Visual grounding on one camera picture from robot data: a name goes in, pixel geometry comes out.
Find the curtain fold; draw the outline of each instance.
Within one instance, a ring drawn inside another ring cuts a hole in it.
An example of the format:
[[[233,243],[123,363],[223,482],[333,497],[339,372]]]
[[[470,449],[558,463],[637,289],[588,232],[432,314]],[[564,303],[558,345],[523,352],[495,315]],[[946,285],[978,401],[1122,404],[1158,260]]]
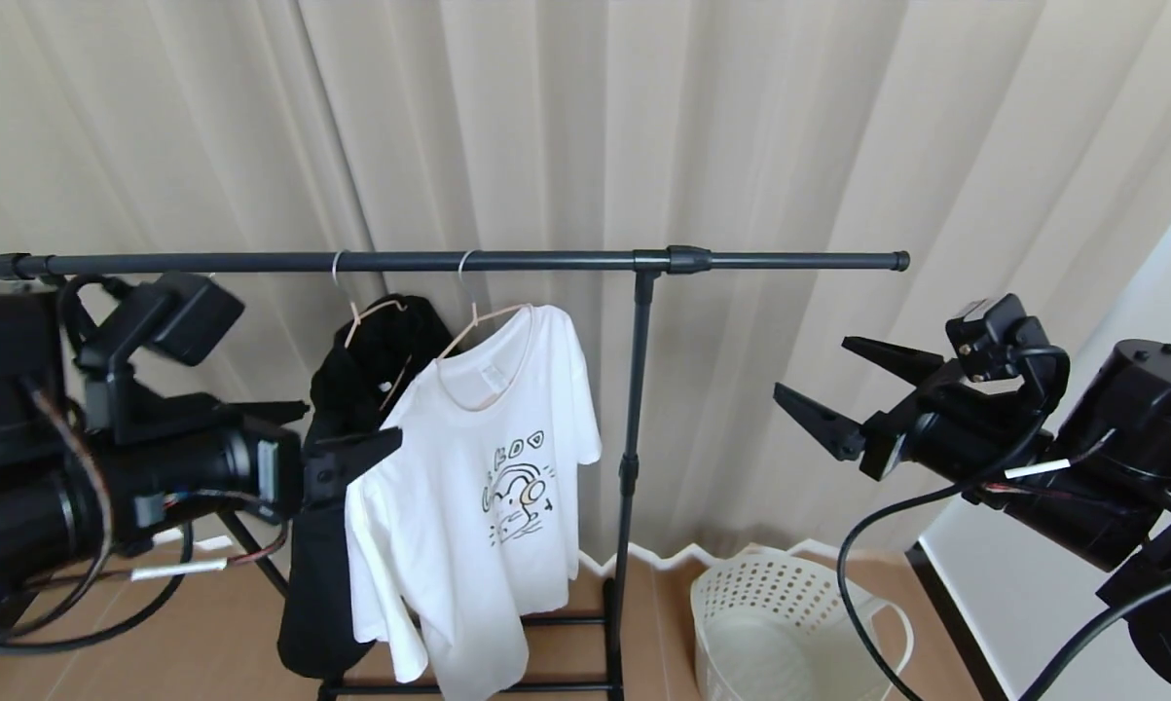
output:
[[[871,483],[771,400],[864,419],[905,392],[840,349],[947,355],[943,322],[1014,291],[1067,350],[1171,222],[1171,0],[0,4],[0,252],[909,249],[906,274],[659,280],[634,537],[669,554],[838,541]],[[348,319],[329,275],[220,275],[247,311],[160,391],[301,398]],[[356,298],[452,275],[341,275]],[[607,558],[632,275],[470,275],[486,307],[570,311],[604,456]],[[904,547],[933,509],[893,518]]]

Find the white plastic basket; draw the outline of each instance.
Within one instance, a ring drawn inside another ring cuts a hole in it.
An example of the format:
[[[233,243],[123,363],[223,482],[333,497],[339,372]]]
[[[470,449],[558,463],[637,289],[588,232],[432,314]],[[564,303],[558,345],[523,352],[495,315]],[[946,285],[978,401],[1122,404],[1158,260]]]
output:
[[[852,630],[835,571],[775,549],[747,551],[692,589],[697,687],[704,701],[879,701],[888,679]],[[899,673],[915,652],[905,611],[849,583],[867,633],[890,606],[905,626]]]

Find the cartoon print on shirt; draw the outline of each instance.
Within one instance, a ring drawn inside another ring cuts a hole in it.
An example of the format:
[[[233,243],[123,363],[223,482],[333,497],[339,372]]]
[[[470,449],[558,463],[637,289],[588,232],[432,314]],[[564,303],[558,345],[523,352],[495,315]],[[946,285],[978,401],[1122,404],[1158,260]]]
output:
[[[555,467],[537,467],[533,462],[511,462],[526,452],[541,448],[546,434],[536,431],[528,440],[515,439],[508,448],[494,451],[494,466],[488,472],[488,484],[481,489],[481,510],[495,513],[491,524],[491,547],[518,541],[541,530],[542,511],[553,511],[546,496],[546,480],[555,477]]]

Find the black metal clothes rack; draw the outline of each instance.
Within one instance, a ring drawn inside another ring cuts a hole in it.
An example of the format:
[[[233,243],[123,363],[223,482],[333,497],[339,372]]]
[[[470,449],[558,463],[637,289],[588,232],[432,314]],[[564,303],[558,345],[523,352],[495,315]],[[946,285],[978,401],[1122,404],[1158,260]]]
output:
[[[605,692],[608,701],[624,700],[621,661],[621,613],[629,565],[632,497],[639,459],[637,437],[642,421],[642,394],[646,377],[650,341],[650,305],[659,275],[691,275],[710,269],[891,269],[905,270],[909,253],[714,253],[692,246],[637,252],[418,252],[351,253],[144,253],[114,256],[33,256],[6,253],[0,256],[0,280],[36,280],[41,275],[163,274],[167,270],[197,274],[276,274],[276,272],[454,272],[464,270],[630,270],[636,274],[632,316],[632,363],[629,378],[628,426],[621,456],[621,532],[615,555],[615,573],[603,583],[601,617],[528,617],[526,626],[602,625],[607,644],[607,679],[564,682],[519,682],[509,693]],[[231,514],[221,515],[234,540],[254,554],[256,538]],[[286,596],[287,580],[268,559],[258,559],[269,584]],[[438,693],[436,685],[348,685],[343,680],[322,682],[319,701],[341,695],[397,695]]]

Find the brown tile floor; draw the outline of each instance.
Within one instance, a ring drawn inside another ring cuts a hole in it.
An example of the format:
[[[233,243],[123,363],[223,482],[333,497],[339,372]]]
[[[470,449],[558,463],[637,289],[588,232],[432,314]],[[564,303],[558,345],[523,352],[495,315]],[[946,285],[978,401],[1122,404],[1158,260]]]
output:
[[[632,701],[697,701],[693,680],[693,621],[689,585],[705,566],[687,563],[657,571],[631,559],[625,593],[625,696]],[[918,577],[900,556],[869,556],[851,565],[851,577],[909,612],[918,631],[905,679],[927,701],[978,700],[978,693]],[[130,616],[160,589],[158,583],[103,583],[44,639],[81,634]],[[42,596],[32,612],[50,604]],[[568,609],[602,610],[602,583],[582,570]],[[144,625],[108,644],[42,658],[0,658],[0,701],[177,701],[254,699],[310,701],[316,683],[287,673],[274,651],[281,602],[255,568],[186,578],[174,599]],[[896,620],[879,620],[879,642],[900,641]],[[527,679],[602,679],[603,634],[597,626],[528,631]],[[382,646],[349,679],[389,680],[390,655]],[[434,696],[386,696],[400,701]],[[603,701],[603,693],[521,695],[523,701]]]

